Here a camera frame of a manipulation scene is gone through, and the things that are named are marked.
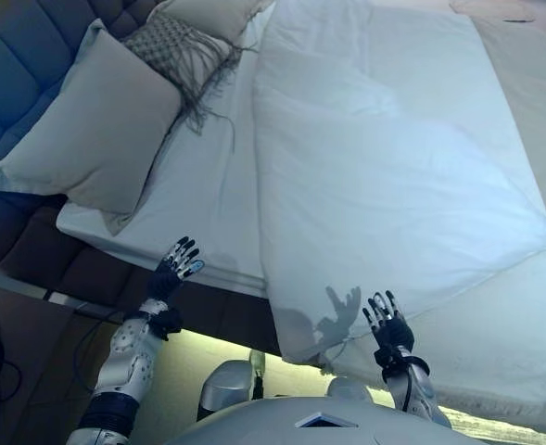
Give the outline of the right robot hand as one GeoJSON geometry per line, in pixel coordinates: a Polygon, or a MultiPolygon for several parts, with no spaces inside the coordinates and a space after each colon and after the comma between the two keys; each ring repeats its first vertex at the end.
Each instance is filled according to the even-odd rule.
{"type": "Polygon", "coordinates": [[[404,348],[413,351],[414,335],[394,294],[375,292],[367,299],[362,313],[380,349],[404,348]]]}

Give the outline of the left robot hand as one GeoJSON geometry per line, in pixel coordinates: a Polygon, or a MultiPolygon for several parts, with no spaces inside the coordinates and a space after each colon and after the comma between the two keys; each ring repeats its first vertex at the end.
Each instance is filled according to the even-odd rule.
{"type": "Polygon", "coordinates": [[[147,283],[150,299],[168,301],[182,282],[198,273],[205,265],[197,256],[200,249],[189,236],[179,239],[159,261],[147,283]]]}

